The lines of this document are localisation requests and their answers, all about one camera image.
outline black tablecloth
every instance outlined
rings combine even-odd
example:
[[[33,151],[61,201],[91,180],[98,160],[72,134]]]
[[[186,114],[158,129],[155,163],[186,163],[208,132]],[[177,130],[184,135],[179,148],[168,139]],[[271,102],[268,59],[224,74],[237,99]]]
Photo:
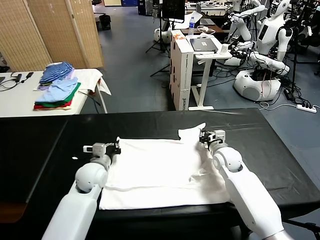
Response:
[[[226,142],[240,151],[278,204],[282,218],[293,218],[320,207],[320,191],[256,109],[229,109],[233,114],[172,111],[74,115],[52,152],[21,221],[25,236],[40,237],[61,198],[68,193],[78,168],[89,161],[83,145],[130,139],[178,139],[178,129],[203,122],[206,129],[226,131]],[[230,203],[138,210],[97,211],[88,239],[108,235],[172,233],[235,226],[240,216]]]
[[[0,202],[29,201],[68,118],[0,118]]]

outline white humanoid robot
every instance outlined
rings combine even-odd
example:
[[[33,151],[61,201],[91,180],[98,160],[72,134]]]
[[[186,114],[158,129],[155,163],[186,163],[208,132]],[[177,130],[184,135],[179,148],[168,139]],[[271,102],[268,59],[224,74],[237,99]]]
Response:
[[[286,75],[290,68],[282,61],[285,57],[288,43],[293,35],[291,28],[284,28],[284,13],[290,0],[275,0],[271,4],[271,17],[266,18],[260,25],[257,39],[257,51],[251,52],[248,59],[259,63],[264,73],[255,75],[254,70],[241,71],[236,76],[234,88],[237,92],[253,101],[273,100],[281,83],[277,76]],[[270,50],[278,43],[277,57],[268,57]]]
[[[238,37],[235,43],[231,43],[229,50],[231,53],[237,53],[234,57],[227,59],[224,64],[229,66],[239,66],[241,58],[238,58],[239,52],[246,49],[252,49],[255,46],[255,43],[251,41],[251,33],[246,26],[244,21],[245,18],[250,17],[251,15],[262,12],[266,9],[265,5],[262,5],[259,0],[249,0],[252,5],[255,7],[253,9],[248,9],[243,12],[241,11],[241,1],[233,0],[233,11],[228,17],[231,21],[231,27],[229,31],[228,38],[230,39],[235,32],[239,33],[241,37]]]
[[[264,185],[249,171],[241,154],[225,143],[225,131],[202,131],[199,141],[211,153],[213,165],[222,175],[230,199],[245,225],[264,240],[292,240],[284,231],[280,210]],[[86,238],[98,196],[107,181],[112,156],[121,153],[118,143],[83,147],[93,158],[76,172],[75,181],[59,203],[43,240]]]

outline gray floor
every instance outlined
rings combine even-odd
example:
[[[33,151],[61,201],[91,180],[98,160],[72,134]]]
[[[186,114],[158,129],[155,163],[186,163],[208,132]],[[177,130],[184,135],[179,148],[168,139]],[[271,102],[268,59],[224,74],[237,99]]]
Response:
[[[150,112],[173,110],[172,100],[166,88],[169,75],[162,73],[156,77],[150,74],[169,62],[166,54],[151,50],[154,29],[159,26],[157,19],[138,15],[136,7],[96,6],[95,12],[105,12],[111,16],[111,30],[100,31],[99,39],[104,55],[104,79],[112,96],[105,96],[109,113]],[[319,49],[312,48],[299,60],[316,61]],[[320,106],[320,76],[314,76],[317,65],[299,64],[296,83],[302,96],[312,104]],[[219,78],[211,84],[224,82]],[[208,87],[204,105],[215,109],[251,108],[257,104],[239,96],[232,88],[233,82]],[[290,104],[283,94],[274,106]],[[195,106],[191,97],[190,106]],[[300,111],[294,107],[282,106],[273,111],[261,111],[276,133],[290,149],[299,164],[320,189],[320,113]],[[87,100],[82,114],[94,114],[96,110],[90,99]],[[301,222],[313,222],[320,226],[320,210],[297,218]],[[313,240],[307,230],[285,225],[295,239]],[[252,234],[250,239],[257,239]]]

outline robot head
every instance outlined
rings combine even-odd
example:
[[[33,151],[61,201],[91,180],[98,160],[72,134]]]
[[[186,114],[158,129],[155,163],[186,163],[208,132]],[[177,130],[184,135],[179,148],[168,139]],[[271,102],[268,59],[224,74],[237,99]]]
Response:
[[[274,0],[271,3],[270,14],[272,17],[284,14],[287,11],[290,0]]]

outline red cloth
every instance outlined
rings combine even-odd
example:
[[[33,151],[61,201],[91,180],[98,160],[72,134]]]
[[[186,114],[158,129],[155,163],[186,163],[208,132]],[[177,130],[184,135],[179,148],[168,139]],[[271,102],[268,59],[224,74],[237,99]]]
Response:
[[[33,106],[33,109],[47,109],[47,110],[53,110],[53,109],[56,109],[56,108],[65,108],[65,107],[68,107],[68,106],[70,106],[71,105],[71,103],[72,103],[72,100],[71,101],[69,101],[69,102],[66,102],[65,104],[62,104],[62,105],[60,105],[60,106],[57,106],[57,107],[45,107],[45,106],[42,106],[42,105],[34,105]]]

